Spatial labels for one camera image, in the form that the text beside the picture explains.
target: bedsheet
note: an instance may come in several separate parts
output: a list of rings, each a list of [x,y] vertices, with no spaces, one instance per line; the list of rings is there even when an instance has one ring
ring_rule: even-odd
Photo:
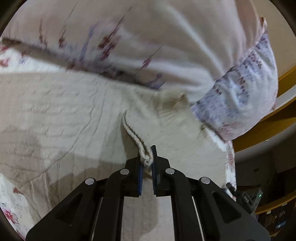
[[[20,72],[65,72],[80,71],[44,51],[29,47],[19,42],[4,41],[0,44],[0,74]],[[236,186],[234,150],[231,142],[223,142],[213,131],[208,130],[211,138],[219,148],[228,151],[228,162],[225,166],[226,180]],[[24,239],[33,226],[28,211],[28,203],[2,174],[0,174],[0,207],[16,232]]]

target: blanket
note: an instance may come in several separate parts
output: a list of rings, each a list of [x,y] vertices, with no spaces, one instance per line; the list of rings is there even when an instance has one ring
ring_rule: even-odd
[[[225,183],[228,153],[195,120],[182,92],[85,73],[2,74],[0,85],[0,172],[25,195],[34,223],[85,178],[122,168],[137,155],[136,143],[146,166],[156,145],[187,176]],[[141,198],[127,198],[123,215],[124,240],[167,238],[173,225],[170,199],[153,196],[147,174]]]

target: metal screw head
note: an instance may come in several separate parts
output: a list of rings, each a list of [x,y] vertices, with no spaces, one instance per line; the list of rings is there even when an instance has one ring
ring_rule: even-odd
[[[165,170],[165,172],[166,172],[167,174],[172,175],[172,174],[175,173],[175,170],[174,170],[173,168],[167,168],[167,169]]]
[[[200,179],[200,181],[203,183],[203,184],[209,184],[211,181],[208,177],[202,177]]]
[[[125,169],[125,168],[124,169],[121,169],[120,170],[120,174],[121,175],[127,175],[127,174],[129,174],[129,169]]]
[[[86,185],[93,185],[94,184],[94,179],[93,178],[88,178],[85,180]]]

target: black gripper frame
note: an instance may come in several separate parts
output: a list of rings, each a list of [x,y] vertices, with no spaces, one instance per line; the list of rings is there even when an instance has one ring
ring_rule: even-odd
[[[175,241],[202,241],[202,236],[205,241],[270,240],[267,230],[212,180],[172,171],[155,146],[152,152],[154,194],[171,196]]]
[[[26,241],[121,240],[124,197],[139,197],[142,188],[140,157],[126,161],[126,174],[88,178],[40,220]]]
[[[175,241],[269,241],[267,230],[207,177],[199,180],[172,169],[157,156],[153,189],[170,196]],[[125,196],[141,195],[140,157],[127,160],[126,174],[86,179],[27,234],[26,241],[120,241]]]

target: wooden shelf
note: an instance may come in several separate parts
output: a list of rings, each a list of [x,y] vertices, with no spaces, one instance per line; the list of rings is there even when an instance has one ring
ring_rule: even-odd
[[[291,192],[290,194],[288,194],[287,196],[284,196],[280,199],[277,199],[273,202],[270,202],[266,205],[263,205],[261,207],[257,207],[257,209],[255,210],[255,214],[261,214],[261,213],[266,213],[267,211],[270,211],[272,209],[275,209],[277,207],[282,206],[285,203],[290,202],[291,200],[296,198],[296,191]]]
[[[285,74],[279,77],[279,91],[278,91],[277,97],[281,96],[282,94],[287,92],[289,89],[291,89],[295,85],[296,85],[296,66],[294,66],[292,69],[290,69]],[[281,111],[282,109],[287,107],[289,104],[291,104],[294,100],[296,100],[296,95],[292,100],[288,101],[286,104],[282,105],[275,111],[269,113],[260,122],[268,119],[269,117],[273,116],[277,112]]]
[[[276,231],[270,233],[269,235],[270,235],[270,237],[274,237],[274,236],[278,235],[278,233],[279,233],[280,231],[281,231],[281,230],[276,230]]]
[[[233,140],[234,151],[244,150],[263,142],[296,122],[296,101],[275,113],[268,119],[259,122],[244,135]]]

